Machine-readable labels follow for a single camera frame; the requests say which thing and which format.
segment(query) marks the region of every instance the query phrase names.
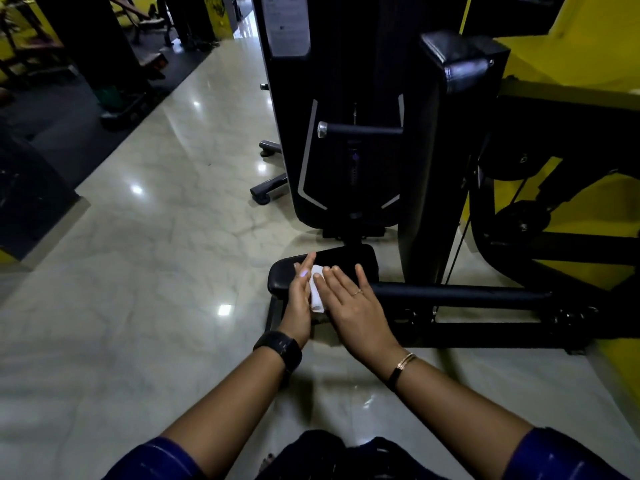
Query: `left hand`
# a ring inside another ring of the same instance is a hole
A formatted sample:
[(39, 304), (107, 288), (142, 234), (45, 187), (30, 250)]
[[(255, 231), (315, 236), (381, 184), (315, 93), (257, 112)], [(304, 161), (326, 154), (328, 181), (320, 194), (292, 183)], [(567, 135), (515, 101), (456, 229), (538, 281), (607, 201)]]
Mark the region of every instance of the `left hand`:
[(304, 347), (311, 336), (311, 267), (316, 253), (309, 253), (302, 264), (295, 263), (296, 277), (289, 286), (289, 303), (278, 330)]

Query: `navy blue sleeve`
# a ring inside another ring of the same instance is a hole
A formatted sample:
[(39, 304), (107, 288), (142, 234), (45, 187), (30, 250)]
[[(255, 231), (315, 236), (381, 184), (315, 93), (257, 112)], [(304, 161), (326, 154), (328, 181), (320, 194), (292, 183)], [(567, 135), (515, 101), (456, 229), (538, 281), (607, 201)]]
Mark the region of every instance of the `navy blue sleeve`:
[(206, 480), (194, 460), (177, 444), (154, 438), (133, 448), (103, 480)]
[(503, 480), (628, 480), (569, 436), (535, 428), (520, 442)]

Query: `black padded seat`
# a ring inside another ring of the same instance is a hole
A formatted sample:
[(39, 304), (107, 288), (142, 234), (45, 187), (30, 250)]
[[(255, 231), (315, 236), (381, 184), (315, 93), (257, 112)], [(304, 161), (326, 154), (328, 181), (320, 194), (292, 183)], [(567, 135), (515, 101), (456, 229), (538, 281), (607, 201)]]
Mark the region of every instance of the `black padded seat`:
[[(284, 258), (271, 266), (269, 270), (269, 279), (267, 288), (269, 292), (278, 299), (286, 299), (289, 292), (289, 284), (296, 275), (293, 263), (304, 261), (306, 255), (293, 256)], [(354, 282), (358, 282), (356, 278), (355, 266), (361, 264), (367, 279), (370, 283), (380, 281), (378, 276), (378, 261), (376, 253), (368, 244), (359, 246), (348, 246), (329, 249), (326, 251), (318, 251), (316, 255), (316, 264), (319, 266), (340, 266)]]

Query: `watch strap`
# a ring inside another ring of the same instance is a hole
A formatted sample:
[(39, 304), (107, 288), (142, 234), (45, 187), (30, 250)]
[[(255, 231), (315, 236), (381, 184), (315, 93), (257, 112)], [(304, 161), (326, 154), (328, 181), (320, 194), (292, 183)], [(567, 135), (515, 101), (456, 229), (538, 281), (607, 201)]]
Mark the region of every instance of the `watch strap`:
[(271, 330), (265, 332), (256, 342), (253, 350), (259, 347), (268, 347), (275, 350), (282, 360), (288, 374), (293, 373), (302, 361), (302, 350), (298, 343), (281, 331)]

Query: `green object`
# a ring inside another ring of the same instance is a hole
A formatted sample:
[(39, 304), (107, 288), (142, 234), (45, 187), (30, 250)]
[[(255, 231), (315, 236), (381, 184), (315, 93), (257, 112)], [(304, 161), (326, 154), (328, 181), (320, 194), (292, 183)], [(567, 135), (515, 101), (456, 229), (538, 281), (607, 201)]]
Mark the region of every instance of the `green object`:
[(121, 112), (127, 108), (127, 102), (124, 101), (116, 86), (94, 89), (93, 94), (98, 98), (100, 105), (107, 111)]

